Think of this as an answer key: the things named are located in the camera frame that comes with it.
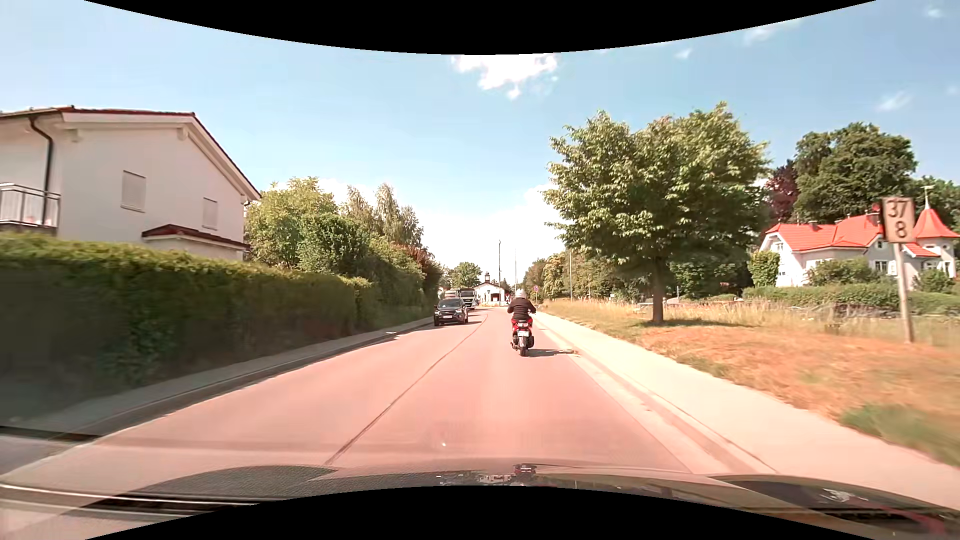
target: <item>dry grass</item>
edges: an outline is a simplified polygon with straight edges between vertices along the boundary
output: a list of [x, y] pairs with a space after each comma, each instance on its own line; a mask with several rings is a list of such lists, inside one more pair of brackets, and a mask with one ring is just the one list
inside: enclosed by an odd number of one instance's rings
[[960, 465], [960, 325], [917, 318], [837, 318], [831, 310], [761, 304], [649, 307], [554, 301], [544, 311], [763, 390], [894, 443]]

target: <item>road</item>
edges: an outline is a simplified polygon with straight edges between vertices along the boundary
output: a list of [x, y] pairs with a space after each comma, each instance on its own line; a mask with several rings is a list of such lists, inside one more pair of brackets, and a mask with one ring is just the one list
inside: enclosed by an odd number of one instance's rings
[[356, 466], [437, 457], [564, 459], [687, 471], [535, 324], [509, 315], [426, 327], [311, 364], [17, 471], [50, 488], [126, 491], [265, 464]]

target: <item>window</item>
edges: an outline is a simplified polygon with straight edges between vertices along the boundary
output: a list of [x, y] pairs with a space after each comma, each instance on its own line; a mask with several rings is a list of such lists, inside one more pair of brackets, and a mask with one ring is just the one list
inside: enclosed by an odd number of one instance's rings
[[128, 210], [146, 211], [147, 179], [130, 171], [123, 172], [120, 186], [120, 206]]
[[204, 228], [217, 229], [217, 202], [204, 198]]

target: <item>drainpipe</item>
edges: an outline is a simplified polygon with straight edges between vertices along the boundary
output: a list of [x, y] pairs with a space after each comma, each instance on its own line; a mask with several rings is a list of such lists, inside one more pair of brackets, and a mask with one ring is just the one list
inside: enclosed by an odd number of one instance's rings
[[50, 191], [50, 170], [54, 160], [54, 139], [36, 126], [36, 116], [30, 116], [30, 129], [47, 139], [47, 165], [43, 171], [43, 213], [40, 223], [47, 224], [47, 192]]

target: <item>traffic sign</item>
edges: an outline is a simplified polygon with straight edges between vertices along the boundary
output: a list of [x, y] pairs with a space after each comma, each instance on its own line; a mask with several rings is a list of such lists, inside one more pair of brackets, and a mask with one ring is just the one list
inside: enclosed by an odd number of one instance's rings
[[915, 242], [913, 235], [915, 214], [913, 199], [910, 197], [884, 197], [883, 199], [883, 235], [891, 244]]

